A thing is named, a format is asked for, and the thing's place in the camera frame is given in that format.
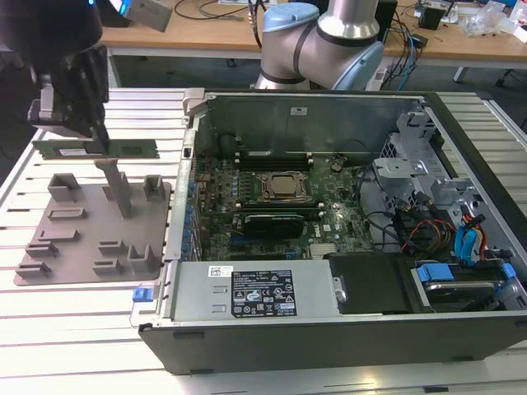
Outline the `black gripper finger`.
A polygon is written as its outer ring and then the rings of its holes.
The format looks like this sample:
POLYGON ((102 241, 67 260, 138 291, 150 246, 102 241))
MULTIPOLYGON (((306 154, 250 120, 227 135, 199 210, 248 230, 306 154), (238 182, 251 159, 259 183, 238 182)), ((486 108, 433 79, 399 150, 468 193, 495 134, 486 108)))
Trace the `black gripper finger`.
POLYGON ((107 48, 98 44, 68 56, 63 70, 66 127, 91 140, 86 148, 88 153, 107 154, 110 145, 105 126, 105 103, 109 101, 107 48))

